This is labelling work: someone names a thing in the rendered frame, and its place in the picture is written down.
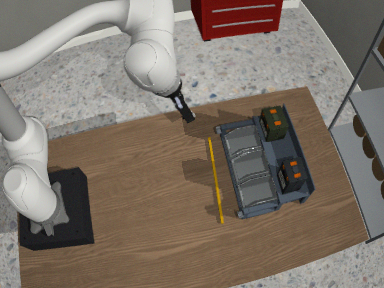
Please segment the grey open bin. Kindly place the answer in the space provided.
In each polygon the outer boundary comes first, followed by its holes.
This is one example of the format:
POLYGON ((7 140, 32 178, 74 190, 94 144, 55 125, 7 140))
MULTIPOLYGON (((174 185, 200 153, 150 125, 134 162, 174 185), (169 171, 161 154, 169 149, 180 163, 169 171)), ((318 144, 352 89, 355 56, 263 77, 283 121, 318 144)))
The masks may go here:
POLYGON ((250 179, 270 175, 263 149, 246 152, 233 158, 231 162, 232 167, 237 186, 250 179))
POLYGON ((231 131, 225 135, 224 143, 230 161, 243 153, 263 149, 255 125, 231 131))
POLYGON ((240 184, 238 186, 238 196, 239 200, 241 198, 240 204, 242 210, 245 208, 245 206, 248 208, 248 206, 257 206, 278 200, 276 191, 274 189, 275 187, 271 178, 271 174, 253 178, 240 184))

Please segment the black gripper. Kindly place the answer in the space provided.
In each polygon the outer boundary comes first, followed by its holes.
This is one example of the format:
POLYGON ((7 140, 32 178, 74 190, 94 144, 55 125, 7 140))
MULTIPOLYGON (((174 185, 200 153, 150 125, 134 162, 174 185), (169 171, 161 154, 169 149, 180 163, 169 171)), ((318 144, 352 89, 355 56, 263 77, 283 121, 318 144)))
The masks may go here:
POLYGON ((174 104, 177 104, 175 105, 175 107, 181 113, 183 120, 185 119, 187 123, 190 123, 191 121, 195 120, 196 115, 192 111, 189 111, 190 109, 187 106, 186 102, 184 101, 184 96, 181 93, 181 88, 182 88, 182 80, 180 82, 178 89, 175 92, 171 93, 170 95, 165 96, 165 98, 171 98, 171 100, 173 99, 174 101, 173 100, 172 101, 174 104))

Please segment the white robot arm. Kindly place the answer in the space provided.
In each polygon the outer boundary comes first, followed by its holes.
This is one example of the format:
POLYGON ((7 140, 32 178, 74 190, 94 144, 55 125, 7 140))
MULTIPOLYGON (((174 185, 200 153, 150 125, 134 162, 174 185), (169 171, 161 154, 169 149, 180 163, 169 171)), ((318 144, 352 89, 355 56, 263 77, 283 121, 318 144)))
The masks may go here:
MULTIPOLYGON (((178 89, 172 0, 113 0, 79 9, 25 43, 0 52, 0 81, 26 72, 83 31, 104 23, 131 36, 124 68, 133 83, 157 96, 178 89)), ((0 133, 11 166, 2 179, 6 200, 30 219, 33 234, 45 229, 48 237, 54 237, 53 226, 68 223, 69 217, 61 184, 50 185, 46 129, 38 118, 21 116, 1 84, 0 133)))

